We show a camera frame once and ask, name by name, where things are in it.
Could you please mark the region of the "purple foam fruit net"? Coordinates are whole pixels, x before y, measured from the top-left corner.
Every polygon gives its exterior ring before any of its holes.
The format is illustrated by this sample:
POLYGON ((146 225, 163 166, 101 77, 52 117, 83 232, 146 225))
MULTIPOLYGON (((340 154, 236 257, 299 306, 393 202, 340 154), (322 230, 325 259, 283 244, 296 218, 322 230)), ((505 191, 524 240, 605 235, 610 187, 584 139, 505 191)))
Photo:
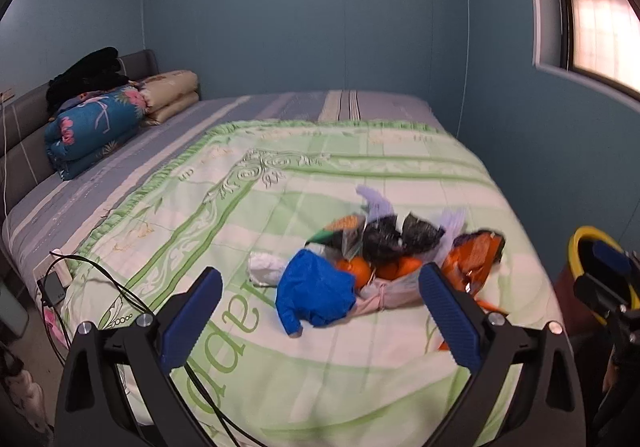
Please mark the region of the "purple foam fruit net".
POLYGON ((365 185, 358 185, 356 187, 356 193, 366 202, 366 211, 368 214, 368 221, 375 222, 376 220, 395 216, 396 211, 393 204, 389 199, 386 199, 378 190, 365 185))

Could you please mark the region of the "green patterned bed quilt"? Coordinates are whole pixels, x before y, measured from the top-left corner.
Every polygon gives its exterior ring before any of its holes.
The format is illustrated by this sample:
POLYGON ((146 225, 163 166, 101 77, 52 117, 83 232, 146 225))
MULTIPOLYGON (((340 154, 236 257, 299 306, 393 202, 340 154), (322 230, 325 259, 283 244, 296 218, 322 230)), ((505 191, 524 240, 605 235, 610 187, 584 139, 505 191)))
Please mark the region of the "green patterned bed quilt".
POLYGON ((561 316, 506 198, 451 135, 227 123, 88 234, 61 314, 128 326, 213 267, 224 292, 171 376, 217 444, 225 415, 269 446, 420 446, 470 376, 420 295, 431 262, 515 326, 561 316))

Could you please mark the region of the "black clothing pile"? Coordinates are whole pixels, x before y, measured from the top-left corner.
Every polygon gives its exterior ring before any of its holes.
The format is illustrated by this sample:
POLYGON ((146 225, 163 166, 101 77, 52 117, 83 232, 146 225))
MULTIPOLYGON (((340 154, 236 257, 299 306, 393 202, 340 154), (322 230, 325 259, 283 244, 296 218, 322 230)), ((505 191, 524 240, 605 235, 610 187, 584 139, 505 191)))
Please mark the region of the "black clothing pile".
POLYGON ((129 83, 121 74, 122 65, 115 47, 104 47, 85 55, 65 72, 48 83, 46 92, 47 114, 55 115, 67 100, 86 92, 102 92, 129 83))

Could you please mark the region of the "beige folded blanket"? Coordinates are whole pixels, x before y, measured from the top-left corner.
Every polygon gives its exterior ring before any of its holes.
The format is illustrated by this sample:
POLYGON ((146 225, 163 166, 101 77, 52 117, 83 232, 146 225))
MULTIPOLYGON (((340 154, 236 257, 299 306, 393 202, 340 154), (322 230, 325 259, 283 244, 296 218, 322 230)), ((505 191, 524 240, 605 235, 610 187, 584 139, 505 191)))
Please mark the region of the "beige folded blanket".
POLYGON ((189 70, 156 74, 138 86, 146 106, 144 126, 163 124, 200 100, 198 76, 189 70))

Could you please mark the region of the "yellow rimmed trash bin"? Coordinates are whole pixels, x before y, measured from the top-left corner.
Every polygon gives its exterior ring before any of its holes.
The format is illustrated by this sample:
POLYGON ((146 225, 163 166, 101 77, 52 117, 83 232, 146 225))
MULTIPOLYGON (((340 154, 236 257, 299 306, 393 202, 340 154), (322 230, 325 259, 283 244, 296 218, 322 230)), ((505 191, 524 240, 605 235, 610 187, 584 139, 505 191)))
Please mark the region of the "yellow rimmed trash bin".
POLYGON ((571 337, 603 328, 609 311, 638 315, 639 254, 596 227, 579 227, 568 240, 554 293, 571 337))

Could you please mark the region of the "white crumpled tissue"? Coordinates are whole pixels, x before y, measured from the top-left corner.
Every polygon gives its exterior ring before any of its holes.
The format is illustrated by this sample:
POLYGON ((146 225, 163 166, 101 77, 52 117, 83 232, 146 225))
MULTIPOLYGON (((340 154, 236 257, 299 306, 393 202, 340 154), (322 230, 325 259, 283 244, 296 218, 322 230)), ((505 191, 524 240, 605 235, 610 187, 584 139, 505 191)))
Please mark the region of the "white crumpled tissue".
POLYGON ((279 256, 264 252, 252 252, 248 256, 247 274, 258 288, 275 288, 282 278, 288 262, 279 256))

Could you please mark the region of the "orange snack packet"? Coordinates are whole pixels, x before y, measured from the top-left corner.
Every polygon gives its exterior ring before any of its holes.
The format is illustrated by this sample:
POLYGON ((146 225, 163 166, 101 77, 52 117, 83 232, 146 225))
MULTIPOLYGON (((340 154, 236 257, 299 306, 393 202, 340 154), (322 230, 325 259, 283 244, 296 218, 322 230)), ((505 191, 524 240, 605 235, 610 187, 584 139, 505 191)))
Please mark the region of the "orange snack packet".
POLYGON ((501 262, 506 239, 502 233, 481 229, 454 239, 440 271, 450 285, 475 297, 484 288, 494 266, 501 262))

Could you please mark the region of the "blue floral folded blanket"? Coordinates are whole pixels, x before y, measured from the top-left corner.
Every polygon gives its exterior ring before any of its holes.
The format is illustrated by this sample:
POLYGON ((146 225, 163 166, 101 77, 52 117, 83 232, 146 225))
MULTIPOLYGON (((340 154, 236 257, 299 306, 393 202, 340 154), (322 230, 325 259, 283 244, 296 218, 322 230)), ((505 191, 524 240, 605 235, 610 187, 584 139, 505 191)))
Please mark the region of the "blue floral folded blanket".
POLYGON ((84 173, 136 136, 146 103, 126 85, 89 95, 55 115, 44 132, 48 159, 62 180, 84 173))

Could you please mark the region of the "black plastic bag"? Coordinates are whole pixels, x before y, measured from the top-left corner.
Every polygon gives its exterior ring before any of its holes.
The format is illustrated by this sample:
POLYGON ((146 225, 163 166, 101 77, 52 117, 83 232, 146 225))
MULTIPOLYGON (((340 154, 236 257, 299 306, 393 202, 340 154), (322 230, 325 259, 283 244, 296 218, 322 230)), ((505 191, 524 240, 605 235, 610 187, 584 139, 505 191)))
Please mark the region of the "black plastic bag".
POLYGON ((404 248, 397 229, 397 215, 370 220, 362 234, 362 256, 370 263, 388 263, 398 259, 404 248))
POLYGON ((402 222, 401 243, 406 254, 418 255, 434 250, 446 230, 409 213, 402 222))

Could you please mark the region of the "window with grey frame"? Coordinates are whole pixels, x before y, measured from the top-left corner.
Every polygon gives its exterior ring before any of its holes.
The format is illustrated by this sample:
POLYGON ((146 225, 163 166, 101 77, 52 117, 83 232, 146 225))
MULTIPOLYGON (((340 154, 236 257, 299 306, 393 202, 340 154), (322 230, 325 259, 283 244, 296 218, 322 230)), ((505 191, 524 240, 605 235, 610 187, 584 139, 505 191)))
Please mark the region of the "window with grey frame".
POLYGON ((629 0, 533 0, 534 63, 639 100, 639 18, 629 0))

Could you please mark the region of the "black charger adapter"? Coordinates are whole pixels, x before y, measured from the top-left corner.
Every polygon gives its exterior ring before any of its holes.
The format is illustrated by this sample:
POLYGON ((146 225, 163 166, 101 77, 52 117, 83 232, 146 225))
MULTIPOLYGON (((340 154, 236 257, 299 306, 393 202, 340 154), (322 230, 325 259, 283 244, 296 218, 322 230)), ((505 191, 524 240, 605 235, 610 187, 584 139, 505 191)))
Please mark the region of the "black charger adapter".
POLYGON ((49 306, 56 306, 65 299, 66 289, 63 287, 61 280, 58 279, 58 274, 55 271, 39 279, 38 287, 43 302, 49 306))

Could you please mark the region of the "grey padded headboard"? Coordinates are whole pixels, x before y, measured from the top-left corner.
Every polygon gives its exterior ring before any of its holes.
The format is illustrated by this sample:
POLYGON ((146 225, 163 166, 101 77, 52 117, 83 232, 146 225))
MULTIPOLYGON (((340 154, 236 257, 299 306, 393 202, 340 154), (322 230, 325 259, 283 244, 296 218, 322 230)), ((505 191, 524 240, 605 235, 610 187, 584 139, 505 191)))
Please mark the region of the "grey padded headboard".
MULTIPOLYGON (((145 49, 119 57, 121 74, 129 77, 127 85, 138 84, 158 73, 154 52, 145 49)), ((72 107, 89 95, 86 92, 63 103, 53 116, 47 114, 46 92, 42 85, 3 106, 1 115, 1 217, 7 218, 12 208, 36 188, 40 182, 58 173, 52 167, 44 144, 44 132, 55 115, 72 107)))

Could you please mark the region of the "blue plastic bag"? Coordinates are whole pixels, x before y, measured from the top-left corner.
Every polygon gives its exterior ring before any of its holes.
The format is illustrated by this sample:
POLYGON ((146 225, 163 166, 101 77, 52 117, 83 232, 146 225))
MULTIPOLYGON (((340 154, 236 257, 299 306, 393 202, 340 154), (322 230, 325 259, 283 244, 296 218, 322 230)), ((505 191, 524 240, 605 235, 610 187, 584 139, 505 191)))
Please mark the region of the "blue plastic bag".
POLYGON ((286 265, 277 286, 276 309, 288 335, 303 332, 302 321, 326 327, 345 318, 356 303, 355 279, 307 249, 286 265))

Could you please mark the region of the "orange mandarin fruit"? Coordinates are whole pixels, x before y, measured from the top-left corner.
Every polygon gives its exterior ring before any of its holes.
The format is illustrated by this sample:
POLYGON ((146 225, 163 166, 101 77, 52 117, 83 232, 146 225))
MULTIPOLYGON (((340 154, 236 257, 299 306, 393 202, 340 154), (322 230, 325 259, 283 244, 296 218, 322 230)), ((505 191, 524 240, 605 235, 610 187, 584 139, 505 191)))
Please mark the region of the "orange mandarin fruit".
POLYGON ((352 259, 339 259, 335 263, 335 268, 339 271, 345 271, 345 273, 354 277, 357 291, 367 285, 372 276, 371 266, 362 256, 355 256, 352 259))

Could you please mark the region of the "white tied plastic bag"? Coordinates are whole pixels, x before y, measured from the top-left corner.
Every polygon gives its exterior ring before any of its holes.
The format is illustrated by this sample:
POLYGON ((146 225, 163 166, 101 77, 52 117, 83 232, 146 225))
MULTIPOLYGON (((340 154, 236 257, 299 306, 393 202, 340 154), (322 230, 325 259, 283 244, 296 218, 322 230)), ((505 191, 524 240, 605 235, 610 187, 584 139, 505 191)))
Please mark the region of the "white tied plastic bag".
POLYGON ((374 278, 357 292, 356 303, 349 311, 349 317, 423 305, 419 276, 419 271, 415 271, 392 281, 374 278))

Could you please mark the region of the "corn snack wrapper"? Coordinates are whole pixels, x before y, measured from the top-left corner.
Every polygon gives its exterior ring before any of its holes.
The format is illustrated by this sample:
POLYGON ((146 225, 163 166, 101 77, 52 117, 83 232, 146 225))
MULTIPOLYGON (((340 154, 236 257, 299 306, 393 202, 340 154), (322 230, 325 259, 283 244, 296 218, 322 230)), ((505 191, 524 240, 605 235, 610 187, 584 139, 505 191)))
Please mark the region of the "corn snack wrapper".
POLYGON ((362 245, 363 230, 366 227, 366 216, 349 214, 334 219, 328 225, 311 236, 305 245, 322 245, 341 254, 350 261, 359 254, 362 245))

